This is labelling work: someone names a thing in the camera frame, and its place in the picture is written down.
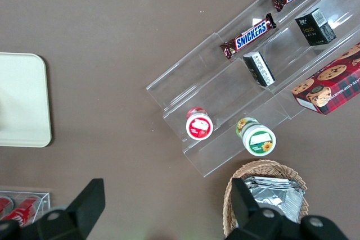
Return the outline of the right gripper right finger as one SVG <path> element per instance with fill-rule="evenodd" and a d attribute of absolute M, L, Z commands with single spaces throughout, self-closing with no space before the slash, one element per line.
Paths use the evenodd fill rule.
<path fill-rule="evenodd" d="M 347 239 L 330 219 L 308 215 L 295 223 L 276 210 L 261 208 L 241 178 L 232 179 L 231 203 L 238 222 L 227 239 Z"/>

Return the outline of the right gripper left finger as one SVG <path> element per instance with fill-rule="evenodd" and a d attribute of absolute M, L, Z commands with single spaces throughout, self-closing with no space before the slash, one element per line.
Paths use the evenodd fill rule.
<path fill-rule="evenodd" d="M 64 210 L 23 228 L 14 220 L 1 221 L 1 239 L 87 239 L 104 209 L 104 180 L 94 178 Z"/>

